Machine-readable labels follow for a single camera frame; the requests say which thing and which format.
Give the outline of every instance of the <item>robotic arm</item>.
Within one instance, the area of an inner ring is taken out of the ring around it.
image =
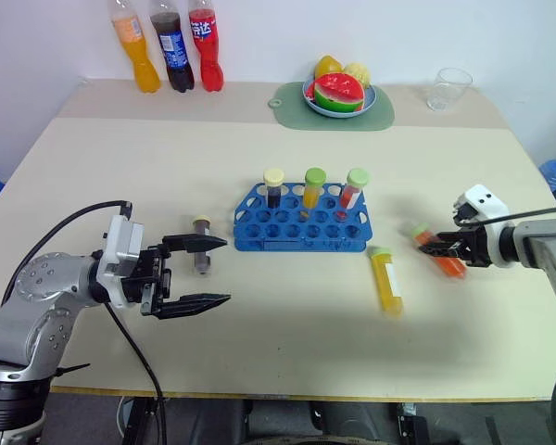
[[[58,368],[76,317],[84,308],[111,302],[120,309],[140,304],[143,315],[159,319],[196,315],[229,295],[197,294],[166,302],[173,251],[208,251],[226,245],[209,235],[164,236],[141,250],[144,226],[114,216],[104,250],[90,256],[48,253],[17,275],[0,308],[0,445],[39,443],[44,404],[54,376],[81,366]]]
[[[556,294],[556,219],[514,226],[508,208],[483,185],[475,185],[454,205],[458,232],[437,234],[439,240],[419,249],[435,257],[461,258],[468,266],[524,267],[543,270]]]

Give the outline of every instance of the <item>test tube rack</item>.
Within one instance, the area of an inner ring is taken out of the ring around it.
[[[302,183],[283,184],[280,207],[269,209],[265,185],[255,184],[234,211],[236,249],[280,252],[366,249],[373,231],[363,193],[352,209],[345,210],[339,203],[344,185],[326,183],[317,207],[307,210],[302,206],[304,188]]]

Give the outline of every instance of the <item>plate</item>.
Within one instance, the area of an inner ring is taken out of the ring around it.
[[[322,114],[323,116],[327,116],[328,118],[346,119],[346,118],[353,118],[355,116],[359,116],[360,114],[364,113],[367,109],[372,107],[377,99],[377,92],[374,89],[374,86],[369,85],[364,89],[364,105],[362,106],[362,109],[359,109],[358,111],[351,111],[349,113],[330,111],[329,109],[321,108],[315,105],[315,103],[305,95],[305,92],[307,91],[307,89],[309,88],[309,86],[313,81],[314,78],[310,77],[307,79],[306,82],[303,83],[303,97],[305,98],[305,102],[307,102],[307,105],[309,105],[313,110],[317,111],[319,114]]]

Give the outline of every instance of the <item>beige table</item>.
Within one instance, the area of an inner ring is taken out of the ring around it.
[[[23,254],[80,207],[128,199],[145,224],[144,246],[212,218],[229,246],[213,274],[191,273],[175,254],[171,292],[229,292],[202,315],[159,321],[122,314],[170,396],[259,396],[367,401],[546,399],[556,377],[556,298],[545,274],[470,269],[441,276],[399,231],[407,219],[453,230],[451,206],[476,183],[513,211],[555,205],[549,189],[494,107],[476,91],[446,115],[410,87],[387,87],[396,125],[378,133],[297,132],[260,102],[274,84],[228,83],[220,95],[136,93],[94,81],[52,120],[0,196],[0,297]],[[394,251],[405,312],[381,312],[365,254],[239,252],[233,211],[261,172],[289,181],[320,164],[331,181],[363,166],[371,244]],[[112,211],[75,222],[46,250],[100,248]],[[64,364],[89,368],[54,390],[145,394],[149,380],[104,308],[84,311]]]

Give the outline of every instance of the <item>yellow liquid test tube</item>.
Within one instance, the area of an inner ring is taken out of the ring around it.
[[[371,264],[379,290],[379,298],[383,310],[389,315],[399,317],[403,310],[401,292],[398,280],[391,262],[391,250],[388,248],[373,248],[371,252]]]
[[[325,178],[325,172],[318,167],[308,169],[305,173],[305,193],[303,194],[303,207],[305,209],[310,210],[317,207]]]

